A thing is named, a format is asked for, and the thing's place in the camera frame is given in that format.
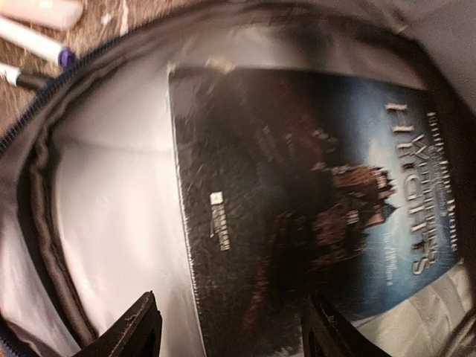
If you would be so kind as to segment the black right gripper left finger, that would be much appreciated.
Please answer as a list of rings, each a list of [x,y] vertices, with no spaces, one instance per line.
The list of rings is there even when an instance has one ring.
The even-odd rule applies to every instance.
[[[155,295],[145,292],[96,341],[80,351],[84,357],[158,357],[162,317]]]

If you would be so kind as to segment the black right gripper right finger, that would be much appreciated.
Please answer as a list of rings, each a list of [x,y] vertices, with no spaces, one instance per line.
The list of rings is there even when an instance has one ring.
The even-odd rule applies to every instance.
[[[301,317],[305,356],[375,356],[370,343],[319,294],[309,294]]]

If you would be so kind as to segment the navy blue student backpack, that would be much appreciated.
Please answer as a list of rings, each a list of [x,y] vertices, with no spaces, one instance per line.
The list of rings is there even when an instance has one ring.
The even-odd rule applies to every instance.
[[[391,309],[349,319],[317,291],[290,322],[206,332],[183,214],[169,75],[283,68],[426,90],[457,223],[456,264]],[[475,354],[475,3],[201,1],[95,48],[38,91],[1,139],[1,345],[80,356],[145,292],[159,356],[305,356],[309,294],[375,356]]]

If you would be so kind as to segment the dark blue Wuthering Heights book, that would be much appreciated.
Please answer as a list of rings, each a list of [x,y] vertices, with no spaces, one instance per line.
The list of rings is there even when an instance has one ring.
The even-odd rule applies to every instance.
[[[169,94],[206,332],[287,324],[312,291],[364,319],[456,264],[451,178],[426,90],[179,67]]]

